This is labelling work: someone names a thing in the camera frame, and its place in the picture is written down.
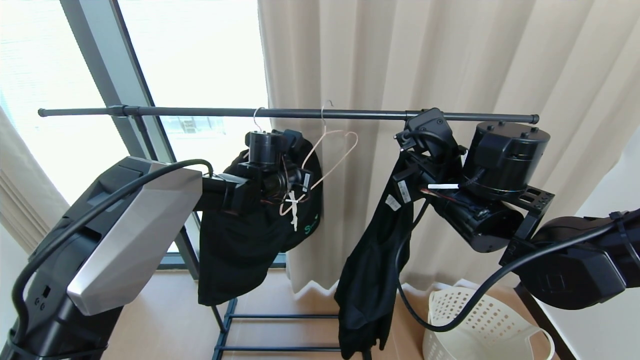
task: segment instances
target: laundry basket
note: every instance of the laundry basket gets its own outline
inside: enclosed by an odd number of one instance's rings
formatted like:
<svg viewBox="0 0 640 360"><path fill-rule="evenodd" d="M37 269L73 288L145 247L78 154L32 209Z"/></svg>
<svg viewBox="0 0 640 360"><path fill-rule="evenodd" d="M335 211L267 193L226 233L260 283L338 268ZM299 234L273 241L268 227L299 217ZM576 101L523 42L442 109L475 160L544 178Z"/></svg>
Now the laundry basket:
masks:
<svg viewBox="0 0 640 360"><path fill-rule="evenodd" d="M442 326L451 322L474 292L459 287L432 292L429 296L429 323ZM455 329L447 332L427 330L422 354L425 360L533 360L529 338L540 331L550 343L547 356L550 360L556 350L549 333L531 325L507 305L485 295Z"/></svg>

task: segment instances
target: robotic arm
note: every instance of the robotic arm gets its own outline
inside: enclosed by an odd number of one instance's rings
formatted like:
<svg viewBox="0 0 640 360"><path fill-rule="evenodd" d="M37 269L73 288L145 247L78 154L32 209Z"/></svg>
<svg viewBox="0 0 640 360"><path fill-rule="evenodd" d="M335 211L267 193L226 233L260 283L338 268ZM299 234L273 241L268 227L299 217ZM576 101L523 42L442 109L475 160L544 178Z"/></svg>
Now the robotic arm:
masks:
<svg viewBox="0 0 640 360"><path fill-rule="evenodd" d="M147 108L150 113L143 114L141 109L39 113L140 116L185 111ZM214 110L193 109L190 115L211 115ZM310 116L313 110L275 111L266 109L261 116L318 117ZM247 109L247 116L252 113ZM587 307L640 286L639 210L605 219L558 218L534 235L554 198L528 185L549 135L514 121L535 123L537 116L445 114L435 108L327 110L324 116L405 120L396 140L411 156L406 170L394 174L398 198L404 203L426 198L478 252L507 247L500 261L503 267L474 295L476 302L510 271L535 297L565 309ZM504 121L480 123L470 148L458 145L447 120L479 119ZM203 160L167 165L128 157L106 170L45 237L17 279L13 301L19 319L0 360L99 359L123 306L146 285L192 211L250 213L261 200L282 199L290 191L297 198L308 192L312 174L287 155L300 138L291 130L248 133L250 151L248 161L239 164L240 176L215 175ZM209 175L185 168L197 164L207 165ZM471 299L465 309L474 305ZM464 312L458 323L466 317ZM456 325L453 321L436 331Z"/></svg>

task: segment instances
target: white wall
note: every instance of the white wall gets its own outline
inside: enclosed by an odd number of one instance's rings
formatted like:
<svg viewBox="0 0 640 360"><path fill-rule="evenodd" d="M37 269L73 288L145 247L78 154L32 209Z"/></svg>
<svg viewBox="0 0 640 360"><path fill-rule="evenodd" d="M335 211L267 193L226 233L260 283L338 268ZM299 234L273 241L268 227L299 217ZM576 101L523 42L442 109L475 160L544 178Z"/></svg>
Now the white wall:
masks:
<svg viewBox="0 0 640 360"><path fill-rule="evenodd" d="M602 179L576 216L608 217L612 211L640 208L640 128L620 161ZM581 360L637 359L640 288L587 309L567 311L543 305L573 353Z"/></svg>
<svg viewBox="0 0 640 360"><path fill-rule="evenodd" d="M9 328L15 322L11 288L15 278L26 265L27 256L27 253L0 225L0 344L4 344Z"/></svg>

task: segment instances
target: floor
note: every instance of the floor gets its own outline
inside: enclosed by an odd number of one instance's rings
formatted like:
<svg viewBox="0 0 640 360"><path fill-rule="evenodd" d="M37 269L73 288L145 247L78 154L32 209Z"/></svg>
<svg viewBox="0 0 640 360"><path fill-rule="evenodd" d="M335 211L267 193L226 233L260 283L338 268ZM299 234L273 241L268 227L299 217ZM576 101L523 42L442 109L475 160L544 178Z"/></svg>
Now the floor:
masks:
<svg viewBox="0 0 640 360"><path fill-rule="evenodd" d="M125 307L111 337L104 360L210 359L218 339L212 311L197 304L197 284L186 272L158 272L141 295ZM494 288L491 296L507 302L530 322L531 316L511 289ZM425 294L408 293L421 316L426 316ZM226 304L218 307L221 314ZM283 270L273 269L265 282L239 298L236 313L337 313L330 291L309 286L294 295ZM422 359L424 329L397 299L392 330L384 351L373 359ZM227 345L299 346L337 344L337 320L234 319ZM339 353L225 353L226 360L342 359Z"/></svg>

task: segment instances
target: curtain fold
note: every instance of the curtain fold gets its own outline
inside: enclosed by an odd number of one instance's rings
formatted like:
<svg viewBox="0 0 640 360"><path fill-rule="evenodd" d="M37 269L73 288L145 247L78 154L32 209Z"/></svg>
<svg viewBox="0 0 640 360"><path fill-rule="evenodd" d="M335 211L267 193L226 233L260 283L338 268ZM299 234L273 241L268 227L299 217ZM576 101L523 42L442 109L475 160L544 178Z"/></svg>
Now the curtain fold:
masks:
<svg viewBox="0 0 640 360"><path fill-rule="evenodd" d="M67 209L0 107L0 223L30 254Z"/></svg>
<svg viewBox="0 0 640 360"><path fill-rule="evenodd" d="M637 1L259 1L272 107L538 113L551 141L531 181L557 194L545 219L573 215L640 124ZM325 180L321 227L288 253L294 290L329 288L371 219L397 159L402 122L327 120L357 148ZM273 119L310 141L322 123ZM468 146L475 124L451 122ZM351 143L328 136L330 168ZM481 282L501 252L478 254L429 210L403 277L416 288ZM515 276L504 283L514 285Z"/></svg>

